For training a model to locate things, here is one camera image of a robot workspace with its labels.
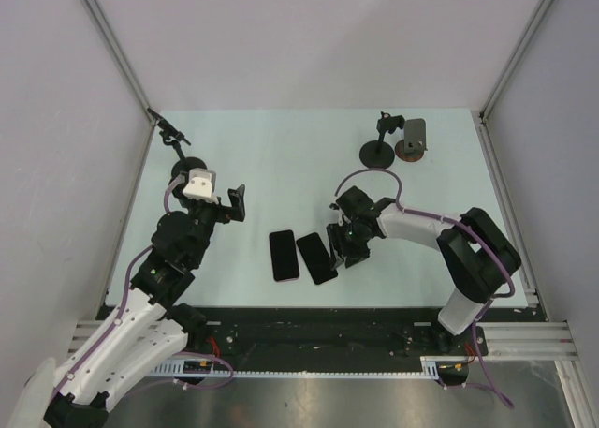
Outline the black tripod phone stand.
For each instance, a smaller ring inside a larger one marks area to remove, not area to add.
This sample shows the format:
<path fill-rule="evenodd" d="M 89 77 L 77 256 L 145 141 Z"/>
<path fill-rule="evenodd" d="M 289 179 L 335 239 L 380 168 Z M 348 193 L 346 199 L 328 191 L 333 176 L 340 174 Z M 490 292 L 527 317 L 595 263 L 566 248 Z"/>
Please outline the black tripod phone stand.
<path fill-rule="evenodd" d="M 388 169 L 394 162 L 393 147 L 385 142 L 386 134 L 393 134 L 397 129 L 403 129 L 405 118 L 402 115 L 391 116 L 381 112 L 377 121 L 378 138 L 362 145 L 358 157 L 363 166 L 368 169 Z"/>

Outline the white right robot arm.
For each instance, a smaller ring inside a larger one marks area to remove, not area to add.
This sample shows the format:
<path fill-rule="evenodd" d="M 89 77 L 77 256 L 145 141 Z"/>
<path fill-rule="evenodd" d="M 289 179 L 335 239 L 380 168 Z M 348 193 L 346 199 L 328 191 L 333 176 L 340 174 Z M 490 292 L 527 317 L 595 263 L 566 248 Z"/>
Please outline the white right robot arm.
<path fill-rule="evenodd" d="M 333 269 L 368 259 L 374 239 L 402 240 L 440 253 L 454 286 L 431 331 L 433 346 L 443 354 L 464 345 L 465 331 L 493 301 L 516 293 L 512 276 L 521 257 L 480 208 L 458 215 L 434 214 L 407 207 L 398 198 L 373 201 L 355 186 L 330 208 L 338 214 L 338 220 L 327 225 Z"/>

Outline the pink phone black screen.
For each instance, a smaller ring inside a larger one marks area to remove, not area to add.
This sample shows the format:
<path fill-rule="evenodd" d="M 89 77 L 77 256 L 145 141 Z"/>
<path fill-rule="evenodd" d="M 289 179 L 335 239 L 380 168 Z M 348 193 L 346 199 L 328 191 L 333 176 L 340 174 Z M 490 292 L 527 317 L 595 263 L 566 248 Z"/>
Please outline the pink phone black screen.
<path fill-rule="evenodd" d="M 270 259 L 273 279 L 277 283 L 300 277 L 294 232 L 290 229 L 269 234 Z"/>

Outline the white phone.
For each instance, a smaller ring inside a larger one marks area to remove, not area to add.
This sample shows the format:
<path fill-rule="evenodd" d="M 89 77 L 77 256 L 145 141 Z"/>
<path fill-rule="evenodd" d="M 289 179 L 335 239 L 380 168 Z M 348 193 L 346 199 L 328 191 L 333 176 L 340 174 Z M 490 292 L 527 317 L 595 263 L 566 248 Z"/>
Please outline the white phone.
<path fill-rule="evenodd" d="M 316 285 L 322 285 L 338 277 L 337 271 L 331 266 L 329 252 L 317 232 L 298 238 L 296 245 Z"/>

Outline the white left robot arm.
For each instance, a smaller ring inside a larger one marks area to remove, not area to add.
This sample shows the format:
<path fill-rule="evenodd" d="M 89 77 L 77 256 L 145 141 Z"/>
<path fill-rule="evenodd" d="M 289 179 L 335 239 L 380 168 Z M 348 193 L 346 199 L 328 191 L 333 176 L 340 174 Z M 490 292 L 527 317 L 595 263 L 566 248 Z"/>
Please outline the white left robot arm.
<path fill-rule="evenodd" d="M 43 416 L 50 427 L 101 427 L 118 402 L 156 365 L 205 346 L 207 319 L 179 303 L 194 280 L 217 224 L 245 218 L 245 187 L 230 203 L 186 197 L 186 211 L 165 212 L 151 243 L 127 266 L 121 302 L 60 366 Z"/>

